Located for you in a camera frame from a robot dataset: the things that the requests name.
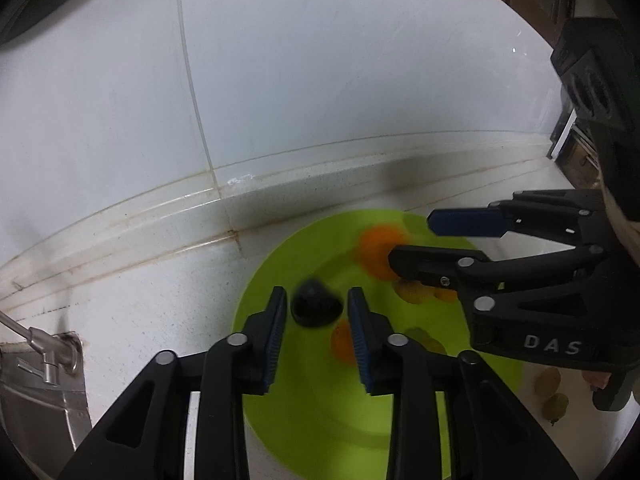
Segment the grape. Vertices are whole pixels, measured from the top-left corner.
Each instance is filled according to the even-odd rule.
[[[418,326],[409,328],[404,331],[404,334],[411,339],[415,339],[418,343],[424,346],[429,352],[435,354],[447,355],[447,351],[440,341],[431,337],[425,330]]]
[[[564,417],[566,408],[569,405],[569,397],[565,394],[553,394],[542,405],[542,418],[554,425]]]
[[[434,288],[411,280],[397,280],[394,282],[394,291],[407,303],[420,304],[433,296]]]
[[[446,301],[447,303],[453,303],[458,299],[458,293],[450,288],[436,287],[433,295],[440,301]]]
[[[538,377],[533,385],[533,390],[539,397],[545,399],[551,397],[560,386],[560,370],[555,367],[546,368]]]

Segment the white tile wall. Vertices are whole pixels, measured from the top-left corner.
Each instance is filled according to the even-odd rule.
[[[209,169],[177,0],[70,0],[0,48],[0,264]]]
[[[183,0],[183,9],[214,167],[396,134],[548,133],[558,118],[551,48],[500,0]],[[327,160],[340,158],[340,145],[332,151]],[[243,171],[233,177],[254,173]]]

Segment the blue gripper pad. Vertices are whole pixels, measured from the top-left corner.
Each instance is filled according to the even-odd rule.
[[[427,218],[438,236],[500,238],[513,229],[513,221],[497,208],[436,209]]]

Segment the green plate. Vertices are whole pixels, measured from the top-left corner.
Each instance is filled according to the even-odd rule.
[[[423,217],[401,211],[358,210],[325,218],[295,233],[262,263],[242,296],[234,329],[241,330],[250,314],[264,309],[275,285],[283,286],[290,299],[301,282],[315,276],[342,298],[352,286],[362,287],[370,308],[387,316],[396,332],[417,326],[439,340],[449,355],[468,349],[458,302],[431,298],[420,305],[406,303],[390,283],[371,278],[352,259],[361,232],[380,223],[403,227],[415,245],[473,248],[464,238],[436,237]],[[244,412],[266,448],[307,480],[384,480],[392,399],[368,396],[356,367],[334,357],[330,336],[335,325],[304,328],[289,312],[275,382],[263,397],[245,396]],[[519,361],[483,357],[517,390]],[[442,397],[438,416],[446,478],[450,457]]]

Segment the screw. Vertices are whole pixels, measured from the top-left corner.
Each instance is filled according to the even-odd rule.
[[[156,363],[158,363],[159,365],[167,365],[174,359],[174,353],[169,352],[168,350],[162,350],[160,353],[156,354]]]
[[[404,334],[392,334],[386,340],[393,346],[404,346],[409,342],[409,338]]]
[[[459,357],[468,365],[477,365],[480,362],[480,359],[478,358],[478,354],[476,354],[471,350],[465,350],[463,352],[460,352]]]
[[[230,336],[227,336],[226,342],[231,346],[242,346],[244,343],[248,341],[248,337],[245,336],[242,332],[235,332]]]
[[[495,306],[495,300],[491,296],[480,296],[474,301],[474,307],[476,310],[482,312],[488,312]]]
[[[458,260],[458,266],[459,267],[470,267],[474,264],[474,259],[469,257],[469,256],[465,256],[464,258],[460,258]]]

